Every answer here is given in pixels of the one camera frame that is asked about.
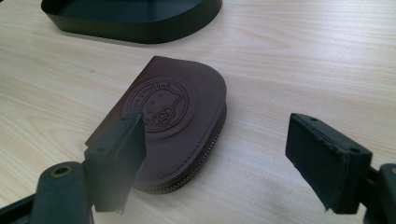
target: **wooden table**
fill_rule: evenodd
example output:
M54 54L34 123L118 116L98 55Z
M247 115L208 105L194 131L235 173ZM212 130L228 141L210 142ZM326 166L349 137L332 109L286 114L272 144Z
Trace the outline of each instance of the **wooden table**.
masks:
M84 142L154 55L206 63L225 78L228 118L182 189L133 189L101 223L362 223L324 212L285 157L290 113L322 119L396 162L396 3L224 0L204 29L160 45L59 31L39 0L0 3L0 207L39 175L83 161Z

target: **black tray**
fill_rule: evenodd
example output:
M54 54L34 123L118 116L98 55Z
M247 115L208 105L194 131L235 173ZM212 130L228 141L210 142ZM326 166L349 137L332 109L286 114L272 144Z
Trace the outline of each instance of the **black tray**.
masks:
M221 0L43 0L41 9L65 32L159 44L210 23Z

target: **leather pouch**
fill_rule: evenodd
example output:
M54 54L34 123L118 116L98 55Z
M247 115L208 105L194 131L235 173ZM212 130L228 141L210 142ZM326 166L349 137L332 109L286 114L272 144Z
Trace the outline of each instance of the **leather pouch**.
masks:
M224 124L226 85L213 68L153 57L87 140L117 119L142 112L147 156L134 187L162 194L184 186L205 163Z

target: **embossed logo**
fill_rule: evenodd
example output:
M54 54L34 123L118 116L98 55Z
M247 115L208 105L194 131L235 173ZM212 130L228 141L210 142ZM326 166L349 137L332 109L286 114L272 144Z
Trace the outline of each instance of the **embossed logo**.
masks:
M155 80L141 86L129 99L129 110L142 112L146 132L160 132L175 126L184 116L186 91L171 80Z

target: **wallet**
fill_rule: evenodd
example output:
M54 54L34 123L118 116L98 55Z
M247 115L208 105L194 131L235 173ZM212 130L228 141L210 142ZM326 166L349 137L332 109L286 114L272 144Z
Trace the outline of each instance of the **wallet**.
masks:
M184 186L205 163L226 119L221 74L197 62L153 57L96 128L92 145L116 120L143 113L147 156L134 188L163 194Z

